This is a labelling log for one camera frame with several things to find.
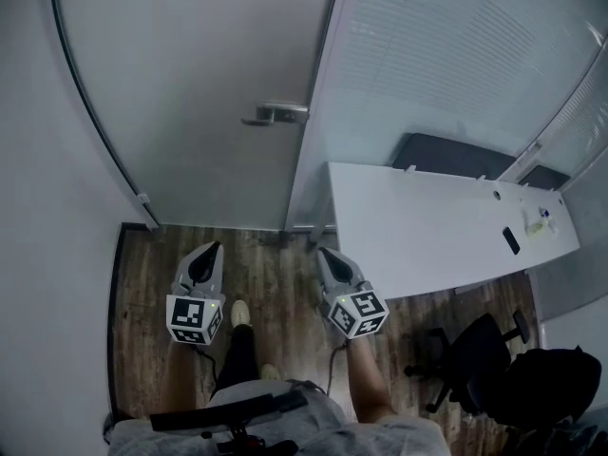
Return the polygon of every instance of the door frame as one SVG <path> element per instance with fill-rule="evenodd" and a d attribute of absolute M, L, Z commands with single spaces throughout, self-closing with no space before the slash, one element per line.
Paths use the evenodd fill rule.
<path fill-rule="evenodd" d="M 283 227 L 287 232 L 313 228 L 311 224 L 295 224 L 295 216 L 309 179 L 319 174 L 322 165 L 327 161 L 321 112 L 329 82 L 331 81 L 329 64 L 332 52 L 336 48 L 339 48 L 337 44 L 341 40 L 344 40 L 347 35 L 348 27 L 341 19 L 341 16 L 348 12 L 354 3 L 354 0 L 333 0 L 325 39 L 322 44 L 321 57 L 314 80 L 313 94 L 310 99 L 310 118 L 304 126 L 302 144 L 300 145 L 297 166 L 295 168 L 294 185 L 292 186 L 292 194 Z"/>

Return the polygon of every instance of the person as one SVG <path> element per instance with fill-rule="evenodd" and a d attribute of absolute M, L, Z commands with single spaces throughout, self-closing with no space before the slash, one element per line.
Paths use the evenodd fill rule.
<path fill-rule="evenodd" d="M 207 407 L 251 399 L 271 393 L 286 393 L 293 383 L 279 379 L 277 370 L 265 365 L 258 373 L 254 331 L 247 305 L 235 302 L 231 311 L 232 342 L 216 389 Z M 390 394 L 371 351 L 367 336 L 350 341 L 347 348 L 349 386 L 357 423 L 318 390 L 298 387 L 308 401 L 305 407 L 286 411 L 282 417 L 246 427 L 249 435 L 265 440 L 269 447 L 293 440 L 297 454 L 315 455 L 449 455 L 437 424 L 421 418 L 397 415 Z M 194 351 L 171 342 L 162 380 L 160 412 L 195 409 Z M 110 443 L 110 456 L 217 455 L 217 444 L 232 440 L 230 432 L 216 432 L 212 439 L 200 437 L 202 430 L 185 433 L 155 432 L 149 422 L 117 424 Z"/>

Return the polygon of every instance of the door handle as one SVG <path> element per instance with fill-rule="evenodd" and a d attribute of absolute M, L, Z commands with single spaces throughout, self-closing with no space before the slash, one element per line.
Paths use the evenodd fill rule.
<path fill-rule="evenodd" d="M 250 126 L 270 126 L 274 122 L 305 124 L 308 117 L 308 107 L 302 104 L 264 102 L 257 106 L 254 119 L 241 118 L 240 121 Z"/>

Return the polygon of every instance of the floor trim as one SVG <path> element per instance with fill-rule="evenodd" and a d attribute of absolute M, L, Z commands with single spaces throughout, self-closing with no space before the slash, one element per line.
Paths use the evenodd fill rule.
<path fill-rule="evenodd" d="M 105 350 L 107 357 L 107 391 L 110 399 L 110 412 L 113 422 L 116 424 L 123 419 L 129 418 L 118 408 L 116 400 L 116 380 L 114 378 L 114 327 L 116 320 L 116 297 L 118 291 L 118 276 L 123 259 L 124 236 L 127 231 L 149 231 L 143 223 L 123 223 L 121 232 L 116 242 L 116 252 L 114 254 L 114 265 L 112 266 L 112 277 L 110 281 L 110 295 L 107 307 L 107 335 L 105 340 Z"/>

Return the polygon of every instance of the baseboard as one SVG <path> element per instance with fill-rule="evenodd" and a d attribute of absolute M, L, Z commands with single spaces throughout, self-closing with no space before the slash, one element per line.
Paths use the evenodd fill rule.
<path fill-rule="evenodd" d="M 297 224 L 290 230 L 290 233 L 312 233 L 314 229 L 313 224 Z M 324 233 L 336 233 L 337 228 L 334 224 L 328 224 L 325 226 Z"/>
<path fill-rule="evenodd" d="M 123 259 L 124 237 L 128 231 L 149 231 L 144 223 L 123 223 L 116 242 L 116 252 L 114 253 L 114 264 L 112 266 L 112 278 L 110 280 L 110 294 L 107 307 L 107 335 L 106 335 L 106 356 L 107 356 L 107 390 L 110 401 L 110 410 L 114 423 L 120 422 L 125 417 L 118 408 L 116 400 L 116 380 L 114 378 L 114 321 L 116 319 L 116 297 L 118 291 L 118 277 Z"/>

